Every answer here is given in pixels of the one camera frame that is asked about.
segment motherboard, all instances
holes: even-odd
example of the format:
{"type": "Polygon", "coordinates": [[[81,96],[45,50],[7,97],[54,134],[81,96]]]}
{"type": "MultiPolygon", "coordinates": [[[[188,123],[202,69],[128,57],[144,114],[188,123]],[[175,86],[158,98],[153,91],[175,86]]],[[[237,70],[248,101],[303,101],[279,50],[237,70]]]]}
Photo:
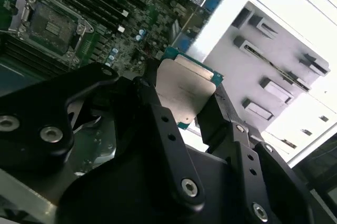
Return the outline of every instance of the motherboard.
{"type": "Polygon", "coordinates": [[[0,0],[0,61],[44,78],[88,63],[142,74],[189,0],[0,0]]]}

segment green circuit board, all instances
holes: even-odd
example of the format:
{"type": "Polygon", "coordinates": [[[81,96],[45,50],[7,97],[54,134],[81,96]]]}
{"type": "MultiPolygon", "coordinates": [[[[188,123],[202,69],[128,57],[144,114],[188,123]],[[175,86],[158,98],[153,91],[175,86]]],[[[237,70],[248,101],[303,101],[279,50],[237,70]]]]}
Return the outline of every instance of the green circuit board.
{"type": "MultiPolygon", "coordinates": [[[[0,0],[0,31],[6,31],[11,25],[16,1],[0,0]]],[[[110,65],[119,74],[125,71],[142,74],[145,59],[155,57],[170,45],[170,27],[178,18],[174,5],[184,6],[187,1],[38,0],[24,34],[10,35],[66,65],[68,70],[97,61],[110,65]],[[111,14],[112,7],[119,8],[120,12],[123,8],[127,17],[119,15],[122,19],[117,19],[111,14]],[[76,30],[76,20],[71,20],[72,16],[67,15],[64,8],[85,19],[93,32],[86,32],[80,41],[74,42],[75,38],[69,35],[76,30]]]]}

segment black mounting arm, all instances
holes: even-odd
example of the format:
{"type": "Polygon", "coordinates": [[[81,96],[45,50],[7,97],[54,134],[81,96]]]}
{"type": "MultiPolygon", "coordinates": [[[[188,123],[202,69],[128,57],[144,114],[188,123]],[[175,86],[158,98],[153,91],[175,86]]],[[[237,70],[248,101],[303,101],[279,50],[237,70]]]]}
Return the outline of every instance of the black mounting arm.
{"type": "Polygon", "coordinates": [[[101,91],[109,101],[101,109],[115,117],[116,157],[66,190],[58,223],[313,223],[309,192],[272,147],[251,146],[223,88],[197,117],[210,146],[202,153],[185,146],[149,65],[130,81],[91,64],[0,98],[1,168],[61,167],[73,130],[97,119],[92,90],[101,91]]]}

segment screw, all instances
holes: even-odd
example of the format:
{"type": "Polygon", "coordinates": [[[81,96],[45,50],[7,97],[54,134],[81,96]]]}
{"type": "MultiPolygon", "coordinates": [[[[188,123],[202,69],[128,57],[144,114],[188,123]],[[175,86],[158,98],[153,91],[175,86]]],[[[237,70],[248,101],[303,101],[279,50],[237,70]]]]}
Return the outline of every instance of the screw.
{"type": "Polygon", "coordinates": [[[28,2],[30,2],[31,4],[34,4],[36,0],[28,0],[28,2]]]}
{"type": "Polygon", "coordinates": [[[20,126],[20,121],[14,116],[0,116],[0,131],[12,132],[20,126]]]}
{"type": "Polygon", "coordinates": [[[267,215],[266,211],[258,203],[253,203],[253,210],[254,210],[255,215],[262,222],[267,222],[268,221],[268,215],[267,215]]]}
{"type": "Polygon", "coordinates": [[[84,31],[84,28],[85,28],[85,27],[84,27],[83,25],[78,25],[77,30],[76,30],[77,33],[78,33],[78,34],[82,34],[83,31],[84,31]]]}
{"type": "Polygon", "coordinates": [[[183,181],[181,182],[181,186],[184,192],[191,198],[196,197],[196,195],[198,194],[198,187],[191,179],[183,179],[183,181]]]}
{"type": "Polygon", "coordinates": [[[41,130],[40,137],[46,142],[56,143],[62,139],[63,133],[60,129],[54,126],[47,126],[41,130]]]}
{"type": "Polygon", "coordinates": [[[102,69],[103,73],[106,75],[112,75],[111,71],[106,70],[106,69],[102,69]]]}
{"type": "Polygon", "coordinates": [[[236,128],[240,131],[240,132],[244,132],[244,129],[243,129],[243,127],[242,126],[240,126],[240,125],[236,125],[236,128]]]}
{"type": "Polygon", "coordinates": [[[24,26],[20,26],[19,32],[20,33],[25,33],[26,32],[26,28],[24,26]]]}
{"type": "Polygon", "coordinates": [[[75,57],[75,58],[73,59],[73,62],[77,64],[77,63],[80,62],[80,60],[79,60],[79,58],[75,57]]]}
{"type": "Polygon", "coordinates": [[[71,58],[71,57],[74,56],[74,53],[73,52],[66,52],[65,56],[67,56],[67,58],[71,58]]]}
{"type": "Polygon", "coordinates": [[[269,146],[269,145],[266,145],[265,147],[266,147],[266,148],[269,150],[269,152],[271,152],[271,153],[273,152],[273,149],[272,149],[272,147],[271,147],[271,146],[269,146]]]}

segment silver metal surface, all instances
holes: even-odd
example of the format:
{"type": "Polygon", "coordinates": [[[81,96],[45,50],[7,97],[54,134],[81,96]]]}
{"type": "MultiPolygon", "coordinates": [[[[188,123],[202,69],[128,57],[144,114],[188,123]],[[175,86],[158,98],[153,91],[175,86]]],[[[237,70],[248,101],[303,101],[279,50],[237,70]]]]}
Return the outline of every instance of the silver metal surface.
{"type": "Polygon", "coordinates": [[[207,80],[211,80],[214,76],[214,73],[205,69],[204,67],[201,67],[200,65],[196,64],[195,62],[192,62],[191,60],[187,59],[183,55],[177,55],[176,59],[174,60],[178,62],[180,65],[188,68],[189,70],[197,73],[198,75],[202,76],[203,78],[207,80]]]}
{"type": "Polygon", "coordinates": [[[54,126],[47,126],[41,130],[40,137],[46,142],[56,143],[62,139],[63,133],[54,126]]]}
{"type": "Polygon", "coordinates": [[[14,116],[0,116],[0,131],[12,132],[20,126],[20,121],[14,116]]]}
{"type": "Polygon", "coordinates": [[[102,69],[103,73],[106,75],[112,75],[112,72],[106,69],[102,69]]]}
{"type": "Polygon", "coordinates": [[[177,123],[191,124],[215,89],[214,83],[174,60],[163,60],[158,68],[156,91],[177,123]]]}
{"type": "Polygon", "coordinates": [[[50,176],[0,169],[0,195],[44,224],[54,224],[58,202],[77,177],[69,165],[50,176]]]}
{"type": "Polygon", "coordinates": [[[253,211],[262,222],[268,221],[268,215],[266,211],[258,203],[253,203],[253,211]]]}
{"type": "Polygon", "coordinates": [[[181,182],[181,186],[184,192],[192,198],[196,197],[196,195],[198,194],[198,187],[191,179],[183,179],[183,181],[181,182]]]}
{"type": "Polygon", "coordinates": [[[243,127],[242,126],[240,126],[240,125],[236,125],[236,128],[240,131],[240,132],[244,132],[244,129],[243,129],[243,127]]]}
{"type": "Polygon", "coordinates": [[[271,146],[269,146],[269,145],[266,145],[265,146],[271,153],[273,152],[273,149],[272,149],[272,147],[271,146]]]}

